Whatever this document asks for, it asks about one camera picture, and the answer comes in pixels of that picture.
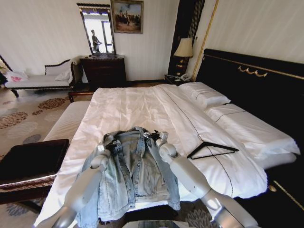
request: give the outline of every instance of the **mirror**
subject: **mirror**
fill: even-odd
[[[77,3],[92,55],[115,54],[110,5]]]

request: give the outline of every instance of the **wooden dresser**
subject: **wooden dresser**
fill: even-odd
[[[80,59],[91,90],[124,87],[124,56],[89,56]]]

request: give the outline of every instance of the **telephone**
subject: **telephone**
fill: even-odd
[[[183,80],[184,82],[188,82],[191,79],[191,76],[189,74],[183,74],[182,76],[180,76],[181,80]]]

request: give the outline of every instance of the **lamp shade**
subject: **lamp shade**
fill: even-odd
[[[179,57],[192,57],[192,38],[182,38],[180,41],[180,45],[174,55]]]

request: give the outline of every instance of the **denim jacket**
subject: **denim jacket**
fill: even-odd
[[[144,137],[147,130],[134,127],[104,136],[101,144],[115,141],[107,170],[99,188],[76,219],[82,228],[95,228],[102,221],[121,218],[135,202],[167,200],[175,210],[180,209],[177,178],[170,166],[161,160],[153,140]],[[82,172],[90,167],[98,146],[87,157]]]

